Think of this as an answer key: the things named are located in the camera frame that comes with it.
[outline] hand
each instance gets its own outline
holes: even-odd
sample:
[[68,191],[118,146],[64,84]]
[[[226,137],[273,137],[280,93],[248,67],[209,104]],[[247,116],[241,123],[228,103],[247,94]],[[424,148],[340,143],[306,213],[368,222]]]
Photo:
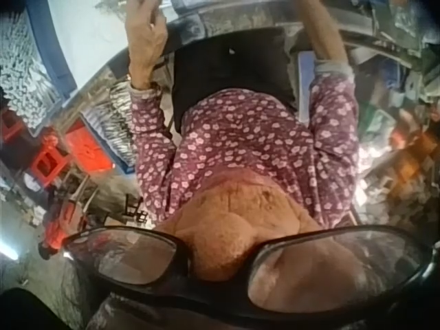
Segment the hand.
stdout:
[[168,38],[160,0],[127,0],[125,30],[129,40],[131,84],[148,89],[154,66]]

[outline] pink floral blouse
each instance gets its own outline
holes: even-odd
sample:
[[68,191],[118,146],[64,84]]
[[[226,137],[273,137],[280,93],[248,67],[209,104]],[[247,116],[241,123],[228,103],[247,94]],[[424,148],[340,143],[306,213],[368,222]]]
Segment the pink floral blouse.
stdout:
[[226,89],[189,109],[175,146],[164,126],[161,93],[131,90],[136,173],[146,209],[164,221],[229,168],[272,178],[324,228],[347,213],[358,162],[358,104],[347,75],[317,74],[310,124],[277,99]]

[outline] merchandise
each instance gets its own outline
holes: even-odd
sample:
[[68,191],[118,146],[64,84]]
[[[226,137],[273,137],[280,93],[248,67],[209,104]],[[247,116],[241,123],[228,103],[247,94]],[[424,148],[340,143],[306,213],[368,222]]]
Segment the merchandise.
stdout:
[[130,130],[130,95],[126,80],[116,83],[105,100],[83,111],[82,116],[109,148],[128,166],[135,163]]
[[61,101],[41,62],[28,16],[0,16],[0,85],[9,109],[36,129]]

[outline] fluorescent light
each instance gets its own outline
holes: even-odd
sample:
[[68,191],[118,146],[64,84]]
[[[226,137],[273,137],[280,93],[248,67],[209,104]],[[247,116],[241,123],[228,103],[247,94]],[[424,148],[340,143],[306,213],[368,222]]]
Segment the fluorescent light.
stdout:
[[13,261],[17,261],[19,259],[19,255],[2,241],[0,241],[0,253],[4,254]]
[[358,206],[364,206],[367,200],[366,193],[364,192],[364,189],[362,189],[360,186],[357,186],[355,191],[355,198],[356,203]]
[[73,259],[74,259],[74,258],[72,257],[72,255],[71,255],[69,252],[64,252],[64,253],[63,253],[63,256],[64,256],[65,258],[70,259],[70,260],[73,260]]

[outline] red chair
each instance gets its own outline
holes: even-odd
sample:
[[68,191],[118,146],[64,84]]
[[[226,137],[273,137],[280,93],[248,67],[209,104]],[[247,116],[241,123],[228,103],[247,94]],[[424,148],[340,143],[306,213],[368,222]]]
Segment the red chair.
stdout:
[[56,147],[44,146],[30,166],[30,172],[45,188],[51,184],[70,161],[70,156],[61,155]]
[[25,123],[15,114],[15,112],[9,109],[0,112],[0,133],[3,143],[12,139],[24,128]]

